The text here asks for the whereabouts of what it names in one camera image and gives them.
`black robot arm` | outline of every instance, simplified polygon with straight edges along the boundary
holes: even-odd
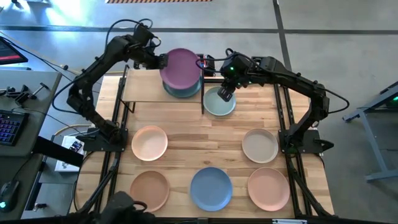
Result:
[[[137,26],[133,35],[114,37],[107,45],[105,53],[95,57],[96,61],[73,81],[67,103],[80,115],[90,120],[98,129],[99,135],[110,144],[121,141],[119,127],[112,121],[105,120],[95,111],[93,85],[116,63],[129,59],[143,64],[146,69],[162,69],[167,66],[167,55],[156,56],[154,38],[147,27]]]
[[[250,84],[280,84],[295,90],[311,99],[310,107],[303,118],[291,125],[285,135],[283,147],[303,146],[304,133],[314,123],[328,116],[329,98],[325,87],[317,81],[301,77],[300,73],[288,71],[283,64],[273,57],[249,58],[241,53],[233,52],[224,61],[220,69],[225,80],[221,84],[218,95],[229,101],[236,88]]]

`light blue plate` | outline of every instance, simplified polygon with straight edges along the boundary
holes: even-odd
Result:
[[[190,88],[187,88],[185,90],[177,90],[172,87],[169,87],[165,82],[163,82],[163,87],[166,90],[166,92],[176,98],[189,98],[200,90],[201,87],[201,78]]]
[[[217,91],[220,88],[221,87],[218,86],[209,89],[203,97],[203,104],[209,113],[216,116],[225,116],[230,114],[235,109],[236,98],[234,94],[228,102],[225,102],[217,95]]]
[[[223,209],[231,200],[232,183],[221,169],[206,167],[193,176],[190,194],[199,208],[215,212]]]

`gray floor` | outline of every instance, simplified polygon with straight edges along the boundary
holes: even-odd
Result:
[[[62,1],[52,5],[42,2],[21,1],[19,9],[9,1],[0,1],[4,9],[0,13],[3,32],[19,42],[40,52],[58,64],[69,64],[75,70],[87,67],[94,56],[103,51],[104,32],[54,32],[17,31],[7,26],[90,26],[107,27],[118,19],[142,19],[149,17],[157,28],[229,28],[250,30],[212,30],[212,33],[160,32],[162,45],[157,52],[185,47],[198,53],[223,57],[231,47],[247,55],[271,55],[283,61],[279,35],[266,34],[265,29],[278,29],[272,0],[214,0],[209,3],[156,3],[156,4],[104,4],[102,0]],[[279,0],[285,29],[320,30],[397,30],[398,2],[395,0]],[[123,23],[120,27],[131,27]],[[325,153],[326,175],[335,213],[344,218],[398,222],[398,179],[366,183],[364,176],[379,170],[376,159],[366,140],[362,124],[353,121],[346,124],[341,117],[362,106],[377,93],[397,81],[398,35],[298,35],[287,34],[286,44],[290,62],[295,72],[318,80],[327,88],[347,97],[348,110],[331,114],[321,122],[322,138],[335,143]],[[20,64],[34,70],[50,70],[40,61]],[[123,69],[117,64],[114,71]],[[66,94],[57,99],[59,107]],[[343,103],[331,97],[331,108]],[[82,118],[50,110],[50,114],[68,123],[85,123]],[[49,138],[61,124],[47,118],[41,135]],[[397,167],[397,152],[386,153],[391,167]],[[65,213],[70,203],[69,186],[45,186],[60,195],[58,201],[40,195],[43,201],[52,201],[52,213]]]

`rgb keyboard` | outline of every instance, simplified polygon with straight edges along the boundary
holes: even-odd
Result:
[[[0,110],[0,144],[15,146],[29,113]]]

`plate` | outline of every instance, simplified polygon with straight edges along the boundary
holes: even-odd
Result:
[[[221,169],[206,167],[193,177],[190,194],[199,208],[215,212],[224,208],[231,200],[232,183]]]
[[[142,161],[154,161],[167,149],[167,135],[157,126],[146,126],[137,131],[131,141],[134,155]]]
[[[189,98],[198,93],[201,88],[201,78],[194,84],[192,87],[187,88],[186,90],[176,90],[169,87],[165,82],[163,82],[163,87],[166,92],[176,98]]]
[[[163,82],[176,90],[192,87],[201,74],[200,68],[195,64],[198,56],[188,49],[173,49],[167,55],[169,62],[160,70]]]
[[[135,201],[148,205],[146,212],[160,209],[170,194],[170,185],[166,177],[156,171],[139,174],[131,183],[130,196]]]
[[[216,116],[225,116],[230,114],[235,109],[236,98],[234,94],[228,102],[225,102],[220,96],[217,95],[217,92],[220,88],[221,87],[218,86],[209,89],[203,97],[203,104],[209,113]]]
[[[254,171],[248,182],[250,199],[261,209],[274,212],[289,201],[289,184],[279,171],[263,167]]]
[[[269,131],[254,128],[243,137],[242,149],[245,155],[257,163],[267,163],[278,155],[278,141]]]

